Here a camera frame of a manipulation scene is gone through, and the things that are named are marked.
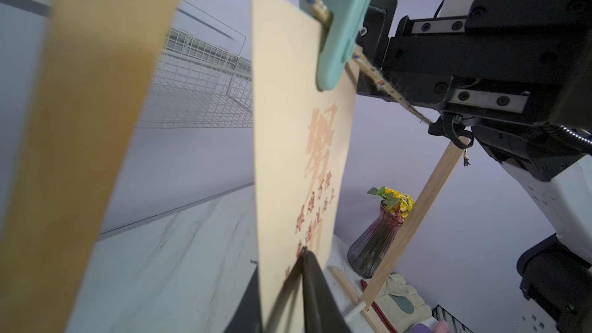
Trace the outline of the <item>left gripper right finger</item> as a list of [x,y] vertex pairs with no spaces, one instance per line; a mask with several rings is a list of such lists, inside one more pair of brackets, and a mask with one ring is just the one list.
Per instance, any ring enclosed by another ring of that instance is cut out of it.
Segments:
[[306,333],[350,333],[315,254],[302,251],[302,284]]

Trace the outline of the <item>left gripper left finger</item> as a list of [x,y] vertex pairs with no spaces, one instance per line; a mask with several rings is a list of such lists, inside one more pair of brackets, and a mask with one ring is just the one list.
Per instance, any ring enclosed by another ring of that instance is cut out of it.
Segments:
[[280,289],[264,294],[268,283],[257,266],[248,282],[226,332],[303,332],[305,310],[303,298],[303,257],[299,257]]

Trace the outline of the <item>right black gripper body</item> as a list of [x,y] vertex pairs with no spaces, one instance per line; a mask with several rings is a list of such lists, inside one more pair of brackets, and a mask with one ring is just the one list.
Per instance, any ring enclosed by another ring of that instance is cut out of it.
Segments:
[[478,122],[591,128],[591,0],[474,0],[403,18],[379,61],[413,106]]

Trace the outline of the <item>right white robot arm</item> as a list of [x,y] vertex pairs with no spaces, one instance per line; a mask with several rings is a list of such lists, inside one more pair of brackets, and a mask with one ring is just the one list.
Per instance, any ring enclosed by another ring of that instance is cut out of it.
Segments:
[[522,331],[591,330],[591,0],[442,0],[401,19],[372,0],[365,55],[433,136],[478,142],[555,232],[517,262]]

